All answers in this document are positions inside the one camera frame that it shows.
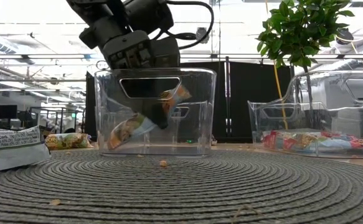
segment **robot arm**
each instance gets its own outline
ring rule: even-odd
[[[89,28],[80,39],[98,47],[111,69],[178,67],[179,50],[173,37],[150,40],[156,29],[174,23],[165,0],[67,0]]]

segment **computer monitor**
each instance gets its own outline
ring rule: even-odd
[[[0,119],[17,118],[17,105],[0,105]]]

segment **food crumb on mat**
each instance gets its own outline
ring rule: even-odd
[[[161,165],[161,167],[167,167],[167,162],[166,161],[161,161],[160,165]]]
[[[50,205],[59,205],[59,204],[61,204],[61,200],[59,199],[54,199],[50,202]]]

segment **ceiling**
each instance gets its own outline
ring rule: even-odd
[[[269,10],[279,2],[269,2]],[[199,6],[169,6],[175,21],[172,33],[195,32],[198,27],[209,25],[210,14]],[[356,39],[363,38],[363,7],[352,7],[356,17],[342,17],[339,22],[350,24],[349,30],[356,32]],[[196,54],[256,54],[255,38],[263,30],[262,21],[267,19],[266,6],[262,2],[223,0],[214,7],[215,26],[207,44],[199,44],[182,50],[182,61],[203,60]],[[17,54],[95,54],[78,38],[87,26],[72,11],[65,0],[0,0],[0,41],[7,42]],[[352,50],[351,45],[336,45],[344,53]],[[324,49],[323,54],[334,54],[335,48]],[[19,60],[0,60],[0,66],[17,73],[32,75],[33,78],[80,79],[84,78],[88,66],[94,70],[99,59],[33,59],[28,65]],[[62,83],[75,87],[77,84]]]

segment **gray mat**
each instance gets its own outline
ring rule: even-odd
[[[52,155],[0,172],[0,223],[363,223],[361,166],[242,151],[166,168],[163,157]]]

